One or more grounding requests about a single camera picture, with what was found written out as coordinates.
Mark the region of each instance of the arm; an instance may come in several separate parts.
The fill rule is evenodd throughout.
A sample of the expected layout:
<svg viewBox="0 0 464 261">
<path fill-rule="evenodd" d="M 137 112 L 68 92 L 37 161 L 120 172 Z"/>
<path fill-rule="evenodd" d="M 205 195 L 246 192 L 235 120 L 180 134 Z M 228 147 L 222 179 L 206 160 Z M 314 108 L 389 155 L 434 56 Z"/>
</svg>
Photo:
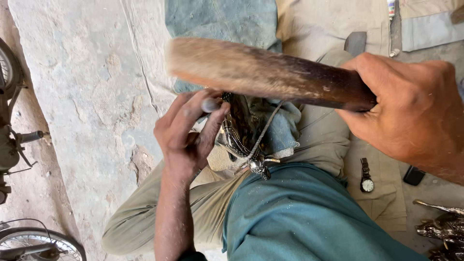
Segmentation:
<svg viewBox="0 0 464 261">
<path fill-rule="evenodd" d="M 366 113 L 337 110 L 357 137 L 388 156 L 464 185 L 464 114 L 452 64 L 362 54 L 356 70 L 377 96 Z"/>
<path fill-rule="evenodd" d="M 209 89 L 181 94 L 165 116 L 156 122 L 153 133 L 165 161 L 156 210 L 156 260 L 175 261 L 184 253 L 195 251 L 190 183 L 198 169 L 207 165 L 206 157 L 213 149 L 214 139 L 230 105 L 223 103 L 214 111 L 201 133 L 190 133 L 190 130 L 203 114 L 202 102 L 219 95 L 221 92 Z"/>
</svg>

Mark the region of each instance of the wooden brush handle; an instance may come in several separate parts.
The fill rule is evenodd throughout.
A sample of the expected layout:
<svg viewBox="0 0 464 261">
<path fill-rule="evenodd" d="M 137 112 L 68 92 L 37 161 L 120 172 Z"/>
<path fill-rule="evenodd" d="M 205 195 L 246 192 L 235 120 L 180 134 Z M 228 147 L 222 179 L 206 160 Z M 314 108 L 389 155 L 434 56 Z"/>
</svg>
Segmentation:
<svg viewBox="0 0 464 261">
<path fill-rule="evenodd" d="M 376 96 L 359 74 L 298 57 L 213 39 L 171 41 L 168 71 L 182 80 L 238 94 L 368 111 Z"/>
</svg>

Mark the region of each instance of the mobile phone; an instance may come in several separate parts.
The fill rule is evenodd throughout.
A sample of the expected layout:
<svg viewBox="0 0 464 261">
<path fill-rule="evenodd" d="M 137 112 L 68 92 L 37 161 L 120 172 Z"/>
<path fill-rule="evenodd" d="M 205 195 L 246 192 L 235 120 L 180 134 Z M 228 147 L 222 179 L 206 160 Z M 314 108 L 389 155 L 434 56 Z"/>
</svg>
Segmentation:
<svg viewBox="0 0 464 261">
<path fill-rule="evenodd" d="M 419 170 L 414 166 L 409 166 L 403 181 L 412 186 L 417 186 L 425 176 L 425 171 Z"/>
</svg>

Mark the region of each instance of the wristwatch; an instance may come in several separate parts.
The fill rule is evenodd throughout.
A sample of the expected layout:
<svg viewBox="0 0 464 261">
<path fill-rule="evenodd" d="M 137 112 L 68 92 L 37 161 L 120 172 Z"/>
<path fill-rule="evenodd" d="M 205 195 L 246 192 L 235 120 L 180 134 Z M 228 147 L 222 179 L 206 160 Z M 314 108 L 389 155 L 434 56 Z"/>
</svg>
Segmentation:
<svg viewBox="0 0 464 261">
<path fill-rule="evenodd" d="M 371 175 L 369 174 L 369 164 L 367 163 L 367 159 L 362 158 L 361 164 L 362 164 L 361 191 L 372 192 L 374 190 L 374 182 L 372 181 Z"/>
</svg>

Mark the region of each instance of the bicycle wheel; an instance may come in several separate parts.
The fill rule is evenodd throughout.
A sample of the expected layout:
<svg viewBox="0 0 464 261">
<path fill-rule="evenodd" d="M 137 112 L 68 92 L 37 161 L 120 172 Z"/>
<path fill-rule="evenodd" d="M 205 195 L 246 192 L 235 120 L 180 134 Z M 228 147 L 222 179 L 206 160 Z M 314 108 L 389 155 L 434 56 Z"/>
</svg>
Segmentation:
<svg viewBox="0 0 464 261">
<path fill-rule="evenodd" d="M 47 242 L 55 243 L 60 250 L 58 261 L 87 261 L 84 248 L 72 237 L 55 231 L 47 232 L 43 228 L 9 228 L 0 231 L 0 250 L 39 245 Z M 38 254 L 28 255 L 25 261 L 41 261 Z"/>
<path fill-rule="evenodd" d="M 1 38 L 0 66 L 5 81 L 5 94 L 8 99 L 11 99 L 16 86 L 23 84 L 23 70 L 11 49 Z"/>
</svg>

